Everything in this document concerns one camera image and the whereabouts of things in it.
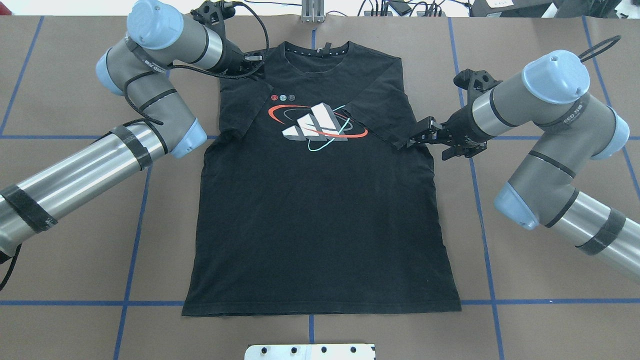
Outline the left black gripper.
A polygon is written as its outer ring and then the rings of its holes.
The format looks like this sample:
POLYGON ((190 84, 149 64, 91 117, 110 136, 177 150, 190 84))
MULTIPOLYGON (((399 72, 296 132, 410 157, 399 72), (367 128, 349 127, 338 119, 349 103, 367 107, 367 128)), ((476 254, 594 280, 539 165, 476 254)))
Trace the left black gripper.
POLYGON ((217 62, 218 75, 240 76, 240 79, 264 80, 265 66, 256 65, 265 60, 263 51, 244 53, 227 38, 222 38, 222 53, 217 62))

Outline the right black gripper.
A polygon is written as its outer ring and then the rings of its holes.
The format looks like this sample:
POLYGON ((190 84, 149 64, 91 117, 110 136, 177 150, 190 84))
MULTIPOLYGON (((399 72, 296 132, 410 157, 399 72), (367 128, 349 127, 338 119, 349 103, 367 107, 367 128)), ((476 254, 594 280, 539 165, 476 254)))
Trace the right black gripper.
POLYGON ((396 150, 414 144, 445 144, 450 148, 441 153, 441 160, 454 157, 472 158, 487 149, 489 135, 480 130, 474 120, 473 109, 463 107, 452 114, 443 124, 434 116, 419 121, 400 123, 393 131, 392 146, 396 150))

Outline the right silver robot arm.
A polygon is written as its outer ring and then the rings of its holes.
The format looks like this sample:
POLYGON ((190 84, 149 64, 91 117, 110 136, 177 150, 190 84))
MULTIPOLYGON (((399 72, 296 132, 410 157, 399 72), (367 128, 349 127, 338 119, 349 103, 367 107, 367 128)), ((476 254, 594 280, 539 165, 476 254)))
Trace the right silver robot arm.
POLYGON ((506 80, 465 69, 454 84, 467 103, 447 121, 416 123, 407 146, 443 144, 442 160, 471 158, 491 139, 532 123, 542 135, 494 198, 494 207, 526 230, 544 226, 587 256, 639 280, 639 224, 573 186, 587 161, 621 150, 626 121, 589 93, 586 56, 559 49, 506 80))

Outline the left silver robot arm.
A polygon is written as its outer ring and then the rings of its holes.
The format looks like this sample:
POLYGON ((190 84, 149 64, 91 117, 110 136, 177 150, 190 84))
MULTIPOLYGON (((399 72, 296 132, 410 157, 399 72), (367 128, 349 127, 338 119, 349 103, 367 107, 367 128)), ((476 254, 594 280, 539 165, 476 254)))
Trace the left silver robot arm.
POLYGON ((255 78, 259 52, 243 52, 226 37, 224 21, 240 1, 202 3, 190 14, 158 0, 138 0, 126 34, 98 60, 101 84, 123 96, 137 120, 112 128, 70 157, 1 191, 1 261, 50 230, 78 207, 170 154, 182 158, 207 137, 168 72, 189 69, 222 79, 255 78))

